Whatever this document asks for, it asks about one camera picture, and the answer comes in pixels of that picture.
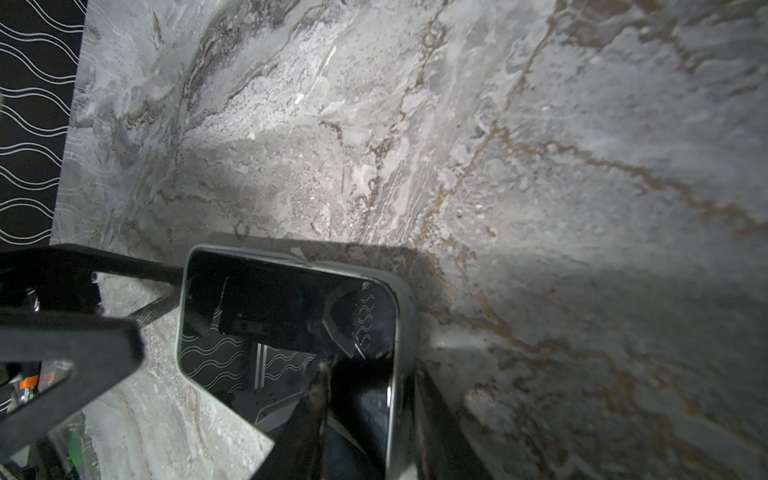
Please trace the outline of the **black phone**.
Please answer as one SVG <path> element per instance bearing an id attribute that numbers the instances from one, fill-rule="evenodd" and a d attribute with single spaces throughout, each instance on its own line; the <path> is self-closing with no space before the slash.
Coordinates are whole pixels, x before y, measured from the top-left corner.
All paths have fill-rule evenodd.
<path id="1" fill-rule="evenodd" d="M 383 479 L 398 306 L 371 277 L 214 246 L 189 254 L 176 351 L 182 375 L 274 441 L 321 371 L 328 479 Z"/>

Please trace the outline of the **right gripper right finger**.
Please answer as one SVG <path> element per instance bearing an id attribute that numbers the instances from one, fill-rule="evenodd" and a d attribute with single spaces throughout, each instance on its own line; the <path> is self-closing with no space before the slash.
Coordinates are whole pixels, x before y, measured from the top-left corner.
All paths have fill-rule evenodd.
<path id="1" fill-rule="evenodd" d="M 426 370 L 414 376 L 414 455 L 419 479 L 491 479 Z"/>

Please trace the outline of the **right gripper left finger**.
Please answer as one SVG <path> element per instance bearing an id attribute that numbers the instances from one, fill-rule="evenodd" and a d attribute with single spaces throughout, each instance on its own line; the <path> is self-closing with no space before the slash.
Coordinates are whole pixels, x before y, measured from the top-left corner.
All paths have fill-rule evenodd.
<path id="1" fill-rule="evenodd" d="M 331 400 L 331 364 L 303 392 L 270 453 L 252 479 L 325 479 L 324 449 Z"/>

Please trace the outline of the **light blue phone case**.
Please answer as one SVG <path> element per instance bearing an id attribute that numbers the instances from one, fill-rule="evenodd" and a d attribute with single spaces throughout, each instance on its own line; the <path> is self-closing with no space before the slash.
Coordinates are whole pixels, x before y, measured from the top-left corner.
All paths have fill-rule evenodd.
<path id="1" fill-rule="evenodd" d="M 330 361 L 329 408 L 336 426 L 361 446 L 375 472 L 400 478 L 415 426 L 413 289 L 400 276 L 368 266 L 296 255 L 283 262 L 292 270 L 290 285 L 309 290 L 297 317 L 307 338 L 294 344 Z"/>

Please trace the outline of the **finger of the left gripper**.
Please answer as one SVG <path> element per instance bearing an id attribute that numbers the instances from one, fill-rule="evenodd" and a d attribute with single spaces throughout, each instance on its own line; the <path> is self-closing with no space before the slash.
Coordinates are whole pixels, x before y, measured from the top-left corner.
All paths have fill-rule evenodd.
<path id="1" fill-rule="evenodd" d="M 130 319 L 71 312 L 1 311 L 1 361 L 63 361 L 60 379 L 1 420 L 1 460 L 45 437 L 142 364 L 139 326 Z"/>
<path id="2" fill-rule="evenodd" d="M 141 327 L 179 306 L 182 268 L 75 244 L 3 252 L 1 306 L 101 315 L 99 274 L 171 286 L 170 292 L 128 315 Z"/>

